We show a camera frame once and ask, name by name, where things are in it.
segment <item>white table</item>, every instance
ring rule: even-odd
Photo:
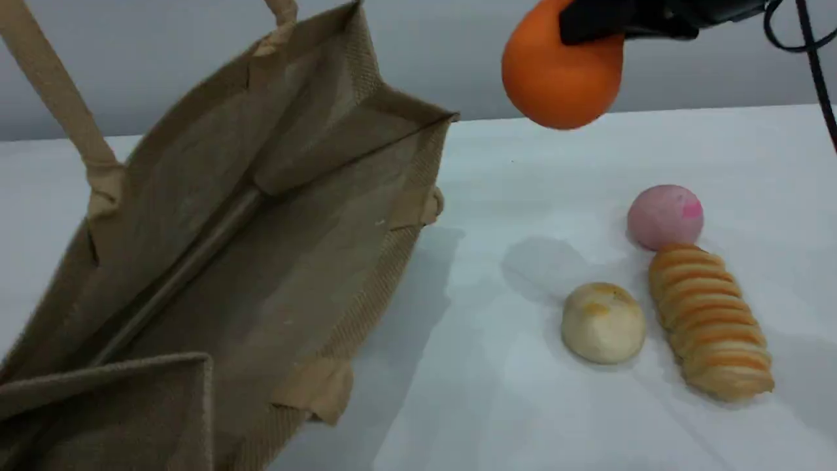
[[[125,155],[135,137],[115,138]],[[578,132],[462,122],[387,316],[336,428],[306,426],[272,466],[353,470],[769,470],[837,463],[837,156],[814,106],[608,115]],[[650,311],[632,198],[682,184],[701,245],[740,279],[777,388],[721,406],[682,384],[662,332],[629,365],[572,357],[562,297],[593,280]],[[0,349],[44,289],[86,201],[67,142],[0,144]]]

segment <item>pink mark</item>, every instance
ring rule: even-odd
[[[687,204],[683,206],[683,219],[693,219],[699,218],[703,215],[703,208],[701,207],[700,201],[695,201],[694,203]]]

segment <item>gray wall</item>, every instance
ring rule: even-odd
[[[146,131],[180,95],[267,32],[261,0],[28,0],[104,132]],[[303,17],[341,0],[298,0]],[[809,0],[820,33],[837,2]],[[367,0],[384,77],[463,112],[517,116],[500,81],[503,44],[535,0]],[[798,41],[792,1],[780,37]],[[837,96],[837,43],[823,59]],[[694,43],[630,44],[615,111],[814,102],[807,61],[773,49],[760,19],[706,31]],[[0,140],[61,131],[0,48]]]

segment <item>striped pastry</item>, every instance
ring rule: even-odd
[[[724,401],[773,390],[767,341],[719,256],[664,247],[651,262],[649,287],[688,384]]]

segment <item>bread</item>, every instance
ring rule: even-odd
[[[576,288],[564,302],[561,336],[576,355],[613,365],[634,357],[642,349],[645,316],[623,288],[589,283]]]
[[[666,246],[648,274],[660,323],[688,384],[723,401],[773,390],[767,340],[719,256],[692,245]]]

